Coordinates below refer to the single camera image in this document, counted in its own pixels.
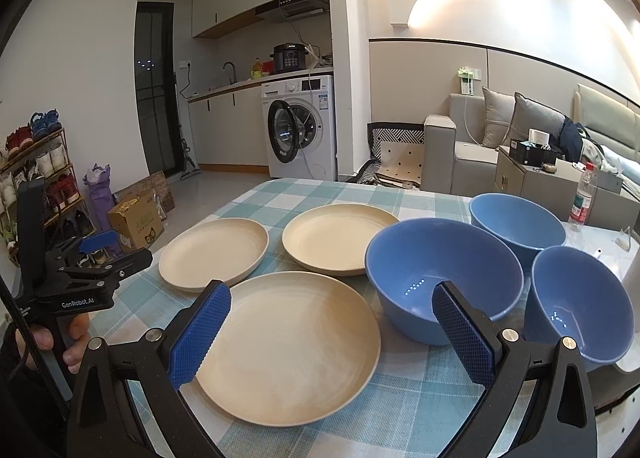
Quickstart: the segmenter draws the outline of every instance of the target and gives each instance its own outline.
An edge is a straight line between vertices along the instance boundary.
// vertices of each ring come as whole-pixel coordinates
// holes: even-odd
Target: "plate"
[[[393,214],[359,203],[336,203],[292,219],[282,233],[289,255],[325,275],[364,273],[364,254],[373,237],[398,222]]]
[[[231,312],[196,378],[220,408],[253,424],[309,424],[367,385],[380,329],[354,289],[325,275],[277,272],[231,289]]]
[[[269,234],[252,219],[215,219],[192,227],[166,246],[160,275],[187,292],[203,291],[212,279],[233,286],[260,264],[268,245]]]

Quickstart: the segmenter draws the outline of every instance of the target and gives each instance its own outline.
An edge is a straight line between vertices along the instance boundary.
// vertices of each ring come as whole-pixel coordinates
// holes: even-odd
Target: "faucet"
[[[227,66],[231,66],[234,69],[234,78],[233,80],[231,78],[229,79],[229,84],[235,84],[236,82],[238,82],[238,78],[236,77],[236,65],[232,62],[227,61],[222,64],[222,69],[224,70]]]

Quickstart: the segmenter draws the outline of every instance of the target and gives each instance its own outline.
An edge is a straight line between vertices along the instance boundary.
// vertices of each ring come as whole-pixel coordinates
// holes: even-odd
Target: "textured blue pad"
[[[94,234],[83,239],[80,242],[78,251],[81,253],[92,253],[117,242],[118,233],[116,231],[101,232],[100,234]]]
[[[469,378],[488,388],[495,380],[494,352],[442,284],[431,297],[433,313],[447,334]]]
[[[231,310],[231,292],[219,284],[193,316],[171,350],[167,375],[175,391],[193,380]]]

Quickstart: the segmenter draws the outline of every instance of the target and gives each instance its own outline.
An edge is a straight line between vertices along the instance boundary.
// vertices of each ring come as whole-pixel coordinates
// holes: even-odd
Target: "throw pillow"
[[[507,131],[507,145],[511,140],[519,142],[529,139],[529,129],[538,129],[552,134],[556,138],[560,136],[564,125],[564,114],[547,105],[526,98],[517,92],[515,94],[516,107],[513,118]]]
[[[502,140],[507,136],[516,99],[510,94],[501,94],[487,88],[482,88],[482,93],[484,93],[484,105],[486,106],[482,145],[495,149],[502,144]]]

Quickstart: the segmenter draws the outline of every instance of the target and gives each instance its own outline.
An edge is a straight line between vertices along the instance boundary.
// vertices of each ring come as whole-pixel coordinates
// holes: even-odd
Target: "bottle label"
[[[574,206],[571,207],[571,219],[579,223],[584,223],[587,220],[589,207],[591,207],[591,198],[576,194]]]

